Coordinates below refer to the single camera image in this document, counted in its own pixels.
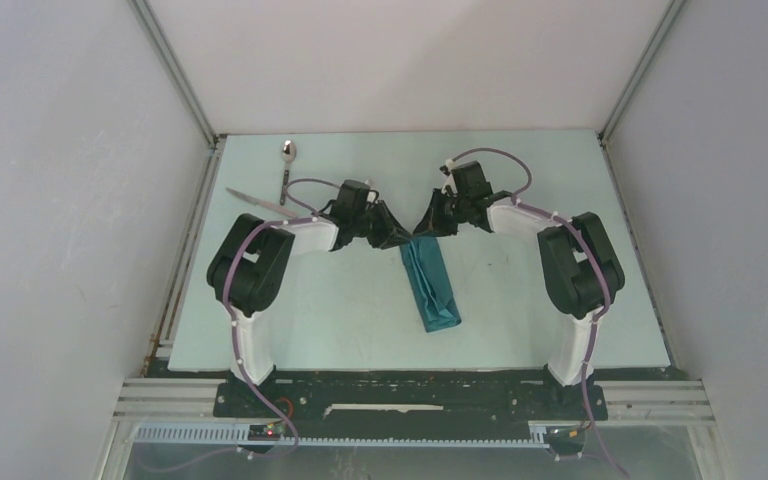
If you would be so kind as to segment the teal cloth napkin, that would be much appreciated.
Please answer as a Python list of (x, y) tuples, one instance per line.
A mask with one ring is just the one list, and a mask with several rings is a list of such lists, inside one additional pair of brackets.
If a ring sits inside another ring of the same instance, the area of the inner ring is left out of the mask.
[(414, 237), (400, 254), (417, 310), (426, 333), (461, 324), (442, 251), (435, 237)]

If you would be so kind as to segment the silver knife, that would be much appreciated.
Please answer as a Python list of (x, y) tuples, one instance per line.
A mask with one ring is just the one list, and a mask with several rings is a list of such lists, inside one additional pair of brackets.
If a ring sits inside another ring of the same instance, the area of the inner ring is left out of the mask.
[(263, 200), (263, 199), (259, 199), (257, 197), (253, 197), (251, 195), (245, 194), (243, 192), (240, 192), (240, 191), (232, 189), (232, 188), (225, 188), (225, 190), (229, 194), (234, 196), (235, 198), (240, 199), (240, 200), (242, 200), (242, 201), (244, 201), (244, 202), (246, 202), (248, 204), (263, 207), (263, 208), (265, 208), (267, 210), (270, 210), (272, 212), (278, 213), (278, 214), (280, 214), (280, 215), (282, 215), (284, 217), (287, 217), (287, 218), (297, 218), (298, 217), (298, 214), (296, 212), (294, 212), (294, 211), (292, 211), (292, 210), (290, 210), (288, 208), (285, 208), (285, 207), (283, 207), (283, 206), (281, 206), (279, 204), (275, 204), (275, 203), (268, 202), (268, 201)]

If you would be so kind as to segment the silver spoon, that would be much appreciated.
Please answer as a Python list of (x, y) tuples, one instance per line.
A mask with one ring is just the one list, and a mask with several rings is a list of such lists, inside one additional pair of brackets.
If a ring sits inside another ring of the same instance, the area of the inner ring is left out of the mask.
[(293, 140), (286, 140), (281, 148), (281, 158), (284, 163), (279, 205), (284, 206), (287, 201), (287, 189), (290, 181), (292, 162), (297, 155), (297, 148)]

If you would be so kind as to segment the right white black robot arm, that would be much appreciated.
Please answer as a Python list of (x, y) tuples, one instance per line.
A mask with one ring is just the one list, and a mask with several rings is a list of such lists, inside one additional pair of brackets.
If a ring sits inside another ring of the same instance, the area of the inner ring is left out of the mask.
[(582, 403), (576, 384), (592, 373), (600, 321), (625, 284), (600, 217), (585, 212), (566, 219), (511, 192), (496, 191), (476, 161), (458, 165), (449, 159), (441, 171), (444, 184), (433, 190), (414, 235), (453, 236), (460, 225), (470, 224), (536, 242), (548, 298), (566, 318), (547, 364), (555, 382), (543, 388), (541, 402), (553, 417), (570, 416)]

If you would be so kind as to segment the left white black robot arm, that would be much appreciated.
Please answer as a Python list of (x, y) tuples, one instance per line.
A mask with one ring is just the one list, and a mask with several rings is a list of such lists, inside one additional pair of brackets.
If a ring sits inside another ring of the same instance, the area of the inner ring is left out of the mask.
[(335, 252), (360, 238), (386, 250), (409, 243), (401, 225), (379, 193), (346, 180), (320, 209), (282, 220), (239, 215), (211, 260), (207, 284), (230, 315), (232, 367), (246, 381), (237, 402), (252, 416), (264, 416), (276, 403), (275, 388), (264, 382), (275, 368), (270, 326), (262, 318), (278, 297), (293, 257)]

